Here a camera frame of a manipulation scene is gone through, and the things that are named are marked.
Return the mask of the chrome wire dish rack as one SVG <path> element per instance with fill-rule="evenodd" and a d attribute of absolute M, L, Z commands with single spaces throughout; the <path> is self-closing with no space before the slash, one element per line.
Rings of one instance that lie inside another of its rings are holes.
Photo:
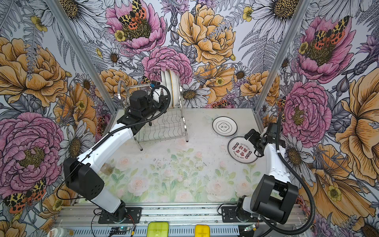
<path fill-rule="evenodd" d="M 133 91 L 133 87 L 128 87 L 125 82 L 120 81 L 117 86 L 117 97 L 124 106 L 124 115 L 121 116 L 117 123 L 121 125 L 130 125 L 133 138 L 138 144 L 140 150 L 143 148 L 142 143 L 156 142 L 162 140 L 175 139 L 185 137 L 186 142 L 189 141 L 186 120 L 183 113 L 183 89 L 180 86 L 180 104 L 178 107 L 170 107 L 170 92 L 169 92 L 169 108 L 159 117 L 154 119 L 142 118 L 138 119 L 128 114 L 129 96 Z"/>

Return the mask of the plain white plate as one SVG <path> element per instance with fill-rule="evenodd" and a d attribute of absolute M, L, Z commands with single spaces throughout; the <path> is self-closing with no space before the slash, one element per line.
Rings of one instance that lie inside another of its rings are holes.
<path fill-rule="evenodd" d="M 242 136 L 232 138 L 228 143 L 229 155 L 239 163 L 251 164 L 255 162 L 258 158 L 254 152 L 253 144 Z"/>

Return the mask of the black striped rim plate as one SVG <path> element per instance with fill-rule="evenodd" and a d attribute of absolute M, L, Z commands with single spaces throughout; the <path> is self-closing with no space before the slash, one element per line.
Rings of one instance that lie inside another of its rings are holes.
<path fill-rule="evenodd" d="M 165 72 L 164 72 L 164 71 L 161 71 L 161 72 L 160 72 L 160 75 L 161 75 L 161 85 L 162 85 L 163 87 L 165 87 L 165 86 L 166 86 Z M 161 94 L 164 95 L 164 96 L 167 96 L 167 92 L 166 92 L 166 90 L 162 88 L 162 89 L 161 89 Z"/>

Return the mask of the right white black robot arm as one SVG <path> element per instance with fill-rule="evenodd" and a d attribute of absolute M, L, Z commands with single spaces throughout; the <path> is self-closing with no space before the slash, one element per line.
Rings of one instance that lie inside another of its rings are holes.
<path fill-rule="evenodd" d="M 291 184 L 290 172 L 284 164 L 285 141 L 280 139 L 281 125 L 270 123 L 264 134 L 252 129 L 244 139 L 253 145 L 258 156 L 266 160 L 266 173 L 251 196 L 239 198 L 236 216 L 246 222 L 258 214 L 279 224 L 285 224 L 298 196 Z"/>

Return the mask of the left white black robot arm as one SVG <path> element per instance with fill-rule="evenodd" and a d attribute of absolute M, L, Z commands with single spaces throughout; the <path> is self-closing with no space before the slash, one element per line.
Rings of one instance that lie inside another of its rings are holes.
<path fill-rule="evenodd" d="M 104 180 L 98 172 L 121 145 L 170 107 L 171 93 L 166 86 L 153 81 L 150 89 L 150 92 L 132 92 L 130 105 L 112 129 L 86 152 L 77 158 L 67 158 L 63 163 L 66 186 L 96 204 L 116 223 L 122 222 L 126 217 L 125 202 L 105 188 Z"/>

